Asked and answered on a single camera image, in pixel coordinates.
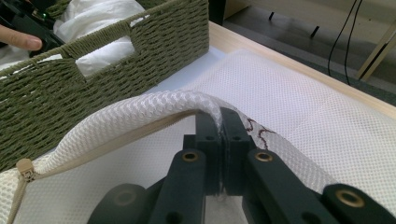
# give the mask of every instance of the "wooden edge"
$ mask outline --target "wooden edge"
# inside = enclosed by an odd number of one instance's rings
[[[343,93],[346,96],[349,96],[365,105],[370,106],[371,108],[383,113],[384,115],[387,115],[392,119],[396,119],[395,106],[378,100],[362,91],[358,91],[348,86],[347,84],[344,84],[334,78],[328,77],[327,75],[324,75],[323,73],[320,73],[315,69],[312,69],[302,63],[298,63],[287,56],[284,56],[272,49],[268,49],[263,45],[260,45],[239,34],[236,34],[219,25],[216,25],[213,22],[209,23],[209,38],[211,46],[225,53],[231,53],[238,49],[250,50],[254,53],[261,55],[264,58],[272,60],[285,67],[288,67],[289,69],[311,77],[314,80],[317,80],[329,86],[330,88]]]

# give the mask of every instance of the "white fabric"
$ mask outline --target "white fabric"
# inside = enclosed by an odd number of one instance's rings
[[[134,0],[72,0],[62,17],[55,22],[53,29],[57,36],[68,43],[143,11],[144,9]],[[76,60],[76,64],[82,75],[89,76],[133,52],[131,39],[125,36],[84,55]],[[4,47],[0,49],[0,70],[28,58],[25,50]]]
[[[229,55],[184,89],[235,105],[396,216],[395,119],[248,51]]]

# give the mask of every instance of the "woven basket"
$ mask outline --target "woven basket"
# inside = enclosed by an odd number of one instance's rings
[[[206,0],[138,2],[144,13],[0,71],[1,171],[56,147],[91,113],[150,89],[207,52]],[[127,35],[134,54],[89,77],[79,72],[76,59]],[[63,58],[43,61],[57,54]]]

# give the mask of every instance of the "textured white mat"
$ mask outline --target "textured white mat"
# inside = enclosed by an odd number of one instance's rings
[[[396,215],[396,120],[248,51],[229,55],[184,88],[235,105]]]

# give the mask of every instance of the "human hand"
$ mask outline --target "human hand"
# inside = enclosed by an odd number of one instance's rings
[[[39,50],[43,43],[33,35],[27,35],[0,25],[0,42],[27,50]]]

